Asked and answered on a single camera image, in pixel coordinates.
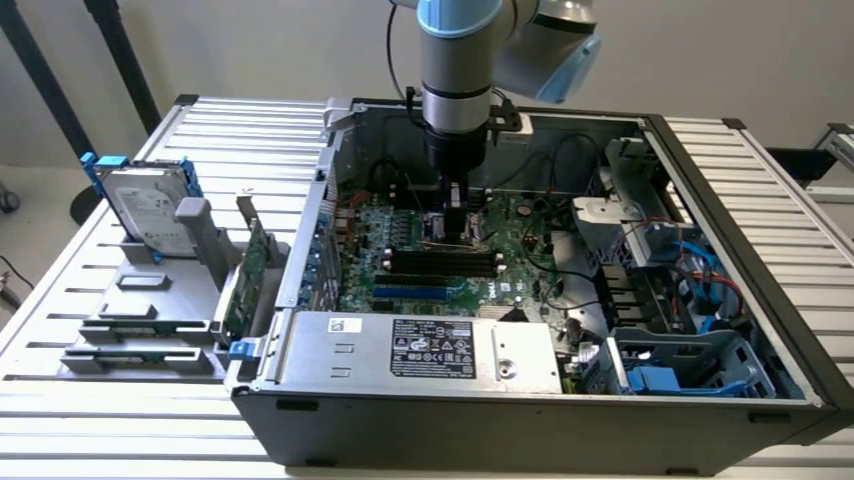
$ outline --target slotted metal surface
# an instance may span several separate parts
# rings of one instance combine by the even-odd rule
[[[304,179],[322,146],[321,113],[321,104],[201,98],[194,106],[169,112],[138,158],[186,156],[196,162],[216,222],[233,226],[229,235],[237,241],[246,234],[234,221],[229,197],[240,187],[254,187],[264,225],[280,240],[289,241],[308,191]],[[697,143],[683,141],[705,152],[696,157],[701,168],[728,165],[756,172],[765,168],[748,149],[728,138],[732,133],[720,122],[671,119],[671,124]],[[705,139],[703,134],[720,138]],[[715,159],[723,160],[719,165]],[[720,183],[745,187],[745,191],[752,188],[749,182]],[[721,194],[727,206],[737,212],[796,215],[792,205],[797,202],[773,190],[773,183],[760,185],[765,187],[760,192],[768,195]],[[809,258],[836,258],[831,251],[823,251],[833,243],[820,229],[797,226],[800,217],[788,220],[795,226],[744,227],[757,239],[757,247],[765,249],[763,255],[792,256],[796,247],[805,245],[809,251],[821,250],[820,255],[812,251]],[[780,239],[780,232],[799,234]],[[180,378],[168,383],[47,379],[59,368],[59,346],[75,341],[79,319],[91,312],[98,292],[123,260],[113,246],[121,236],[114,217],[101,205],[0,332],[0,478],[470,478],[465,473],[282,469],[268,461],[221,385]],[[851,286],[849,272],[836,264],[771,263],[769,267],[777,279],[797,279],[781,283],[809,303],[811,281]],[[804,318],[833,352],[840,369],[854,377],[854,363],[841,361],[854,357],[854,344],[847,341],[854,337],[844,336],[851,332],[844,310],[807,309]],[[45,378],[19,380],[27,375]],[[768,448],[716,478],[854,478],[854,431],[845,430],[808,448]]]

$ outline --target warning label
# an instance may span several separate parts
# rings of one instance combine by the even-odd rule
[[[476,378],[470,322],[394,319],[390,373],[396,377]]]

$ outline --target gray floor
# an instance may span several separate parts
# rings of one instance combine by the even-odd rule
[[[55,256],[77,231],[67,207],[70,200],[89,181],[78,168],[30,168],[0,165],[0,179],[5,187],[21,197],[21,208],[0,213],[0,255],[30,282],[35,283],[47,271]],[[9,286],[22,297],[29,289],[11,277]],[[0,328],[11,318],[0,309]]]

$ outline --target green circuit board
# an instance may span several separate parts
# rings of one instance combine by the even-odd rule
[[[520,195],[496,193],[488,207],[472,213],[484,240],[470,248],[448,247],[430,242],[425,237],[424,214],[420,211],[397,210],[376,196],[353,206],[352,217],[358,220],[348,222],[344,241],[340,242],[340,310],[374,312],[374,276],[388,273],[381,265],[382,250],[392,246],[406,251],[496,252],[502,255],[506,269],[494,278],[446,277],[445,299],[381,298],[378,300],[393,304],[392,310],[382,313],[476,316],[484,306],[512,306],[516,303],[528,316],[536,315],[540,295],[556,276],[537,270],[524,257],[521,237],[529,226],[529,237],[536,238],[536,244],[528,250],[528,255],[540,265],[553,268],[550,253],[541,252],[542,235],[548,227],[532,206],[533,201]],[[517,213],[518,207],[525,207],[521,211],[526,215]]]

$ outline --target sticker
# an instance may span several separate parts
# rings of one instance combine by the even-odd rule
[[[476,378],[470,322],[394,319],[390,373],[396,377]]]
[[[360,318],[329,318],[329,333],[361,333]]]
[[[139,240],[164,255],[194,255],[184,225],[174,221],[174,203],[150,188],[115,188],[121,208],[135,227]]]

